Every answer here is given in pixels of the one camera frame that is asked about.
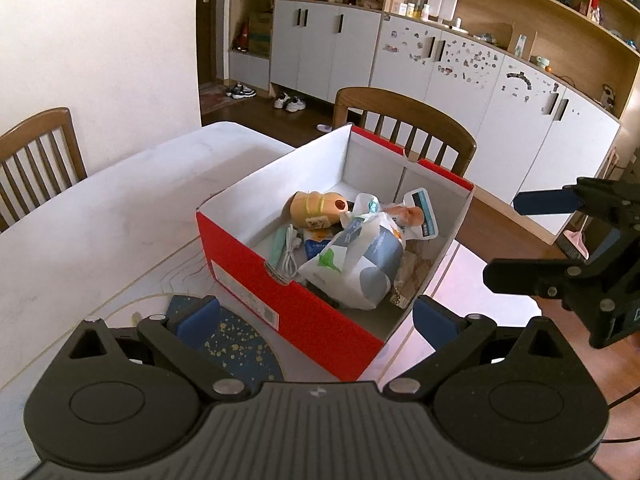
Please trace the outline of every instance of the gray ribbed panel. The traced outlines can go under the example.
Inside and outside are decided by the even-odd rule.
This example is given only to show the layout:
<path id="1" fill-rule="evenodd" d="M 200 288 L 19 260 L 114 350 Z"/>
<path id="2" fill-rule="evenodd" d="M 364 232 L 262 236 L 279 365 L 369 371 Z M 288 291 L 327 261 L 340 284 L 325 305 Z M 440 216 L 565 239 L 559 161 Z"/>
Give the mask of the gray ribbed panel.
<path id="1" fill-rule="evenodd" d="M 315 396 L 322 388 L 326 393 Z M 212 410 L 175 454 L 137 470 L 89 474 L 47 463 L 29 480 L 606 480 L 593 464 L 525 473 L 464 455 L 426 412 L 373 383 L 265 383 Z"/>

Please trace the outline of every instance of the barcode label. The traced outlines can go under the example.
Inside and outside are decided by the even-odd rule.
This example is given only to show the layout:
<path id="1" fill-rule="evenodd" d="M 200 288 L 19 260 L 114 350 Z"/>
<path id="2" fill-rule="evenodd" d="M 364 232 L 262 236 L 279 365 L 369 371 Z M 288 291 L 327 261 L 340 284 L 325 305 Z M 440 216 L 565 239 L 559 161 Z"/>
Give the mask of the barcode label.
<path id="1" fill-rule="evenodd" d="M 275 310 L 264 303 L 264 301 L 258 298 L 254 293 L 249 291 L 244 285 L 242 285 L 242 283 L 238 282 L 238 280 L 213 260 L 211 261 L 211 267 L 213 268 L 216 280 L 231 291 L 238 300 L 242 301 L 265 323 L 271 326 L 274 330 L 278 329 L 278 326 L 280 325 L 280 316 Z"/>

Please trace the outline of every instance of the wooden chair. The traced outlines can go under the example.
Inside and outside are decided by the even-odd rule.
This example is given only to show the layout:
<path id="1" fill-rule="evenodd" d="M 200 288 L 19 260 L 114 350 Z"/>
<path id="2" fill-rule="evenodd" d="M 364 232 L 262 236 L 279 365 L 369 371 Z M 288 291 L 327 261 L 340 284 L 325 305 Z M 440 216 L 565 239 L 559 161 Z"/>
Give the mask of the wooden chair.
<path id="1" fill-rule="evenodd" d="M 352 87 L 343 88 L 335 97 L 334 124 L 333 127 L 343 126 L 347 123 L 349 108 L 363 110 L 362 118 L 358 126 L 365 127 L 367 113 L 379 114 L 374 134 L 379 136 L 385 117 L 396 120 L 396 124 L 390 136 L 390 141 L 396 143 L 398 132 L 402 123 L 412 126 L 411 133 L 404 146 L 404 154 L 412 158 L 426 158 L 431 139 L 436 138 L 442 142 L 442 146 L 434 162 L 442 164 L 447 146 L 458 152 L 456 161 L 451 169 L 458 176 L 465 174 L 471 158 L 476 152 L 476 141 L 471 134 L 459 123 L 441 111 L 410 97 L 406 97 L 389 90 L 380 88 Z M 412 150 L 415 134 L 418 130 L 427 133 L 427 138 L 419 150 Z"/>
<path id="2" fill-rule="evenodd" d="M 14 126 L 0 137 L 0 232 L 85 178 L 68 108 Z"/>

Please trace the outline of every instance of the storage box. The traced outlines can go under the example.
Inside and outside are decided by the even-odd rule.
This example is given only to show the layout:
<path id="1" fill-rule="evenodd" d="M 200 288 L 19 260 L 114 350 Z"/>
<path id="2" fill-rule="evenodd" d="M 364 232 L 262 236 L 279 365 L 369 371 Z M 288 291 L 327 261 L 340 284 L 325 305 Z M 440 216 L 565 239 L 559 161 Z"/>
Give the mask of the storage box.
<path id="1" fill-rule="evenodd" d="M 260 56 L 271 55 L 271 26 L 273 14 L 252 12 L 249 16 L 249 52 Z"/>
<path id="2" fill-rule="evenodd" d="M 341 381 L 357 380 L 411 308 L 385 303 L 371 311 L 336 310 L 268 271 L 270 240 L 289 223 L 297 191 L 334 190 L 348 200 L 368 192 L 390 203 L 419 187 L 429 193 L 440 231 L 429 240 L 425 256 L 433 265 L 416 287 L 420 294 L 462 224 L 473 186 L 426 160 L 409 162 L 399 146 L 349 126 L 288 153 L 200 207 L 196 216 L 209 268 L 284 339 Z"/>

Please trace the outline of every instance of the doormat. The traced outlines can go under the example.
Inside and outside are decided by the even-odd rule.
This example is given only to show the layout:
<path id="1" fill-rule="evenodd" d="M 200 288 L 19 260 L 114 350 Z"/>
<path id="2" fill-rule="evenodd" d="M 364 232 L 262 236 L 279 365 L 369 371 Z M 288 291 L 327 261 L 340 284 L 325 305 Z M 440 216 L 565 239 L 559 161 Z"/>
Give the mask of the doormat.
<path id="1" fill-rule="evenodd" d="M 200 298 L 175 294 L 166 316 L 175 316 L 191 301 Z M 253 393 L 266 381 L 283 381 L 280 364 L 268 343 L 240 316 L 222 307 L 220 325 L 211 328 L 211 336 L 198 349 L 209 361 L 249 386 Z"/>
<path id="2" fill-rule="evenodd" d="M 220 110 L 225 106 L 240 102 L 242 99 L 233 99 L 225 94 L 226 87 L 222 84 L 207 83 L 198 88 L 200 94 L 200 114 L 208 114 Z"/>

